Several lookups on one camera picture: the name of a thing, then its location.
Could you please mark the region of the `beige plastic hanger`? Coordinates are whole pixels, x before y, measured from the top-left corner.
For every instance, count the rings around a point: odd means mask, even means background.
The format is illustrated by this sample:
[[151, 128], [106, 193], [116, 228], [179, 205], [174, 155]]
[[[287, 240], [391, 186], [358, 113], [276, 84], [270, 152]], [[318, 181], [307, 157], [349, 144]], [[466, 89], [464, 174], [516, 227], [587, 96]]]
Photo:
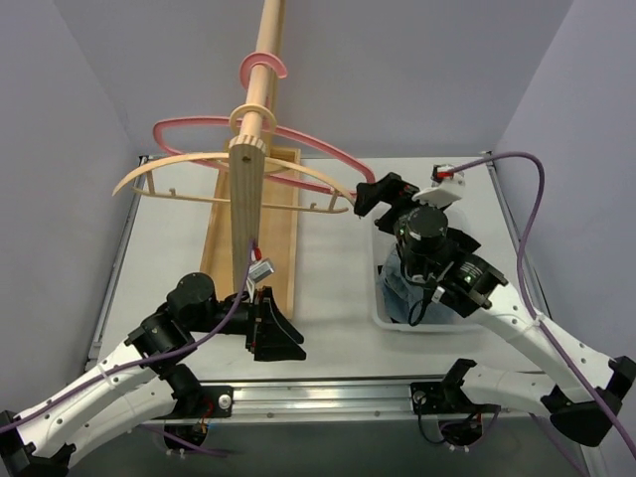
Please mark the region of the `beige plastic hanger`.
[[[304, 167], [294, 161], [284, 161], [272, 155], [268, 138], [261, 138], [261, 117], [258, 114], [246, 113], [237, 136], [229, 141], [227, 148], [217, 152], [168, 153], [166, 157], [149, 161], [128, 173], [115, 186], [113, 192], [118, 193], [127, 184], [143, 176], [146, 187], [134, 188], [133, 192], [147, 197], [170, 199], [178, 201], [228, 204], [239, 213], [253, 215], [262, 208], [289, 210], [296, 212], [307, 211], [319, 214], [342, 214], [347, 210], [338, 209], [339, 199], [349, 204], [355, 203], [356, 193], [348, 190], [335, 179], [313, 169]], [[155, 187], [153, 172], [157, 169], [180, 163], [194, 163], [200, 166], [214, 168], [219, 176], [228, 182], [228, 194], [223, 197], [199, 197], [180, 195], [174, 188], [168, 192], [159, 192]], [[319, 208], [312, 204], [307, 208], [296, 203], [269, 204], [262, 200], [264, 183], [266, 181], [282, 184], [287, 187], [303, 189], [325, 194], [330, 197], [326, 208]]]

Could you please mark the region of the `black skirt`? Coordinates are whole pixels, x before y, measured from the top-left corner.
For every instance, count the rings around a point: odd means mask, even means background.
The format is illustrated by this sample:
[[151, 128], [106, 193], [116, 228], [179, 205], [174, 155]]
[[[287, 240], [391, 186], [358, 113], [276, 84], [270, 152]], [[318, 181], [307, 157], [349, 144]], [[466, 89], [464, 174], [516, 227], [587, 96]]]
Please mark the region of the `black skirt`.
[[481, 247], [481, 243], [478, 240], [460, 229], [448, 228], [446, 237], [453, 241], [464, 253], [473, 253]]

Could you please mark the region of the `light blue denim shirt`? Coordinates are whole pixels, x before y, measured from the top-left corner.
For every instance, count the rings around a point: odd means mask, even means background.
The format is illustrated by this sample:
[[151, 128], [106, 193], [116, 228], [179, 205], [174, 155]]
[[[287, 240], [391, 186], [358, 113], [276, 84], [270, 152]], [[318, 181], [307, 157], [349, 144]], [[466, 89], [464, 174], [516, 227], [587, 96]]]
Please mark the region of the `light blue denim shirt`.
[[[400, 259], [394, 246], [380, 267], [377, 286], [382, 292], [386, 313], [393, 322], [409, 324], [419, 317], [423, 290], [409, 284], [401, 276]], [[419, 325], [450, 325], [455, 321], [453, 310], [442, 304], [431, 303], [426, 307]]]

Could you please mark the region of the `pink plastic hanger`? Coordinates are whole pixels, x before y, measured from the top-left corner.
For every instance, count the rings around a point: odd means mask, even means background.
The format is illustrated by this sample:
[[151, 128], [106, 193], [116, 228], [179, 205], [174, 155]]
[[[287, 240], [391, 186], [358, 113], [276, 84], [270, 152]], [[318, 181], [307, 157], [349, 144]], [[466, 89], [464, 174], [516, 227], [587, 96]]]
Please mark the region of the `pink plastic hanger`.
[[[267, 52], [252, 52], [242, 60], [239, 67], [239, 79], [244, 88], [248, 88], [249, 86], [252, 70], [259, 67], [268, 68], [280, 80], [285, 79], [288, 75], [286, 65], [277, 55]], [[369, 183], [376, 180], [374, 172], [363, 162], [354, 158], [351, 154], [346, 153], [336, 146], [314, 136], [286, 126], [278, 125], [276, 117], [268, 108], [268, 105], [269, 97], [266, 98], [265, 105], [257, 104], [255, 110], [247, 109], [247, 103], [245, 103], [240, 107], [237, 107], [230, 116], [184, 116], [163, 119], [153, 126], [153, 138], [156, 144], [165, 152], [178, 154], [178, 151], [169, 146], [163, 137], [163, 133], [166, 129], [185, 127], [189, 125], [226, 126], [232, 130], [234, 136], [237, 136], [240, 132], [244, 115], [246, 113], [254, 113], [261, 117], [261, 138], [279, 136], [285, 139], [290, 139], [338, 159], [348, 167], [351, 167], [361, 173]]]

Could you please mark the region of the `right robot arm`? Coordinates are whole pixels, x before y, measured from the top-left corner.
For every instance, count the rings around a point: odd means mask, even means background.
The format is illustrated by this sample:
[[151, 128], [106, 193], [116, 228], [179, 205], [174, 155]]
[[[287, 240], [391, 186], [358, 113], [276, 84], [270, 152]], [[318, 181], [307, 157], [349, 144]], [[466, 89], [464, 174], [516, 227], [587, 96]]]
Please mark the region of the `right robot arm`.
[[434, 167], [432, 179], [431, 187], [419, 189], [389, 173], [356, 187], [357, 216], [389, 205], [375, 225], [395, 238], [398, 273], [422, 294], [408, 325], [419, 325], [422, 311], [443, 305], [499, 336], [541, 373], [493, 370], [459, 359], [424, 409], [468, 413], [508, 407], [545, 416], [570, 440], [598, 446], [635, 381], [634, 361], [597, 352], [528, 310], [504, 274], [477, 255], [479, 242], [449, 224], [445, 211], [463, 197], [463, 175]]

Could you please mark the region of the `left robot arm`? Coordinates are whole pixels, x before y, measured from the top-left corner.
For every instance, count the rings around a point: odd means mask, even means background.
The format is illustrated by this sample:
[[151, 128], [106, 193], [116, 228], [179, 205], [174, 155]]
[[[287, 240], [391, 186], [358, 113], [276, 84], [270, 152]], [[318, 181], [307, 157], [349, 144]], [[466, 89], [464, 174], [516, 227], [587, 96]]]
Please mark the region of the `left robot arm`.
[[184, 359], [195, 334], [239, 335], [258, 362], [303, 361], [304, 339], [270, 288], [219, 300], [202, 272], [180, 279], [158, 309], [66, 388], [20, 412], [1, 414], [1, 459], [11, 476], [65, 476], [84, 457], [148, 420], [189, 416], [203, 388]]

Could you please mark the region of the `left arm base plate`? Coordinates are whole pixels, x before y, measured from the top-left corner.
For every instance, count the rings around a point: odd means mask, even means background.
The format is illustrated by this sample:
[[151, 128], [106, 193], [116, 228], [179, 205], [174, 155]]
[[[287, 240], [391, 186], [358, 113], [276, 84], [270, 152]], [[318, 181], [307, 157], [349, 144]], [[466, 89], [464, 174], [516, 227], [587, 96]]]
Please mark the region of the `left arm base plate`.
[[233, 413], [234, 388], [227, 385], [202, 386], [179, 397], [173, 410], [164, 417], [161, 429], [190, 444], [201, 446], [215, 419]]

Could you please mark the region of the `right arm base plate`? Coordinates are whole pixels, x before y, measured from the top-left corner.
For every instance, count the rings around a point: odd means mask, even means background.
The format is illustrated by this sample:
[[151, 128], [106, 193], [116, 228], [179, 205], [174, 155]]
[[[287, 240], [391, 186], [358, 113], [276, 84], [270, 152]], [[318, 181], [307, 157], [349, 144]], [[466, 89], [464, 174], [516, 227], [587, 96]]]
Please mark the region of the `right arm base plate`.
[[[442, 391], [441, 382], [414, 382], [409, 385], [412, 412], [423, 440], [432, 446], [445, 446], [449, 451], [468, 453], [484, 439], [497, 421], [501, 408], [494, 404], [453, 403]], [[437, 423], [437, 437], [426, 434], [423, 418], [432, 415], [463, 414]]]

